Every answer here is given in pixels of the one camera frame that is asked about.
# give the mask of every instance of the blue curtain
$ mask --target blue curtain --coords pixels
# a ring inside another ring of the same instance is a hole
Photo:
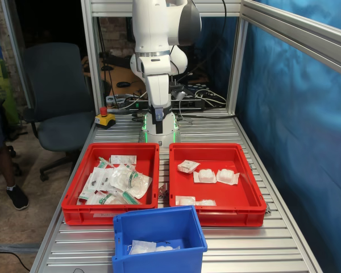
[[[341,1],[262,0],[341,29]],[[222,18],[203,18],[203,56]],[[207,71],[224,96],[236,21]],[[341,75],[249,26],[236,113],[324,272],[341,273]]]

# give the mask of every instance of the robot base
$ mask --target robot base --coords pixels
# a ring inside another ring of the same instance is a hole
[[[181,134],[178,123],[173,113],[168,114],[163,120],[163,133],[156,133],[156,126],[150,122],[152,116],[147,113],[144,120],[142,131],[140,132],[139,142],[158,143],[160,147],[168,147],[171,143],[181,142]]]
[[[158,143],[160,147],[169,147],[172,143],[181,142],[181,134],[175,131],[169,135],[151,135],[148,132],[140,132],[140,143]]]

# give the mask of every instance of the blue plastic crate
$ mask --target blue plastic crate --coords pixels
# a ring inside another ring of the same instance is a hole
[[[207,243],[193,206],[139,210],[114,217],[114,273],[200,273]],[[129,255],[132,240],[179,250]]]

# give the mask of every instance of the aluminum table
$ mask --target aluminum table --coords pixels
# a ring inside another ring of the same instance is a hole
[[[219,116],[227,115],[227,112],[215,109],[202,115]],[[139,141],[142,124],[131,118],[131,115],[117,115],[117,124],[108,130],[92,127],[65,192],[89,144]],[[322,272],[238,119],[191,120],[192,124],[180,122],[182,142],[239,143],[271,209],[262,227],[204,227],[208,252],[203,254],[202,273]],[[167,189],[168,149],[160,149],[159,174],[159,187]],[[111,273],[113,227],[69,226],[64,222],[60,203],[31,273]],[[168,200],[160,199],[159,208],[165,206],[168,206]]]

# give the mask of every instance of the person's leg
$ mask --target person's leg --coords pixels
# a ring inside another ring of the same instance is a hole
[[[6,185],[13,187],[15,185],[13,163],[5,144],[0,148],[0,171],[6,180]]]
[[[0,171],[6,180],[6,193],[9,195],[17,210],[28,207],[28,197],[23,191],[15,185],[13,163],[10,158],[9,151],[4,143],[5,137],[1,127],[0,117]]]

